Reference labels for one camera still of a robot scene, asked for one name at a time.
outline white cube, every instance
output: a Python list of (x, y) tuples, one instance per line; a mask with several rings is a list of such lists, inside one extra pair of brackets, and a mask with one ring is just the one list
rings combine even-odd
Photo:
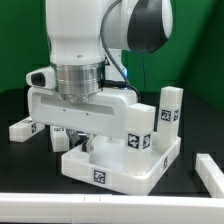
[(9, 127), (9, 138), (10, 141), (25, 142), (44, 128), (44, 124), (35, 123), (28, 117)]
[(69, 138), (66, 134), (65, 128), (51, 126), (51, 142), (54, 152), (69, 151)]
[(143, 176), (150, 169), (155, 107), (134, 104), (127, 108), (124, 171)]

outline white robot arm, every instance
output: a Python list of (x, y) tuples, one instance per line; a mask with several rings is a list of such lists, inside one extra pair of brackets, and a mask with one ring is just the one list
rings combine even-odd
[[(51, 67), (56, 91), (68, 102), (88, 102), (90, 94), (101, 90), (105, 56), (100, 32), (111, 4), (113, 10), (104, 24), (108, 48), (152, 53), (171, 34), (170, 0), (47, 0)], [(45, 76), (39, 76), (40, 72), (28, 75), (28, 83), (44, 88), (36, 80)]]
[(126, 194), (148, 194), (179, 153), (182, 90), (164, 89), (153, 133), (155, 108), (137, 102), (116, 63), (124, 82), (103, 80), (104, 50), (110, 57), (108, 48), (159, 49), (172, 30), (170, 1), (46, 0), (46, 19), (51, 65), (27, 75), (30, 116), (90, 137), (86, 151), (79, 145), (63, 155), (62, 173)]

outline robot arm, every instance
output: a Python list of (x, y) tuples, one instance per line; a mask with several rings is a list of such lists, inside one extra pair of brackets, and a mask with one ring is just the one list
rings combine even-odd
[[(46, 0), (56, 91), (70, 103), (88, 102), (89, 95), (102, 89), (105, 56), (99, 37), (111, 4), (114, 8), (105, 26), (107, 47), (152, 53), (171, 34), (170, 0)], [(28, 74), (27, 82), (38, 86), (32, 82), (34, 73)]]

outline small white block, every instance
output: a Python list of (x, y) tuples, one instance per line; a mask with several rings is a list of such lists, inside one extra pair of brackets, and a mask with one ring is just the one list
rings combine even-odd
[(196, 171), (213, 198), (224, 198), (224, 174), (208, 154), (197, 154)]
[(138, 103), (127, 108), (123, 168), (128, 174), (143, 176), (150, 169), (154, 119), (155, 107)]
[(69, 138), (65, 128), (51, 126), (50, 135), (54, 152), (69, 151)]
[(10, 141), (25, 142), (44, 128), (44, 124), (35, 123), (28, 117), (9, 127), (9, 138)]
[(183, 89), (165, 87), (161, 90), (160, 110), (157, 125), (157, 150), (160, 153), (166, 150), (176, 141)]

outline green wall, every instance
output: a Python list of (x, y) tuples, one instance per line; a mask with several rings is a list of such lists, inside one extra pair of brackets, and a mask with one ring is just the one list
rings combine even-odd
[(224, 112), (224, 1), (220, 0), (182, 76), (186, 92)]
[(0, 0), (0, 92), (48, 64), (43, 0)]

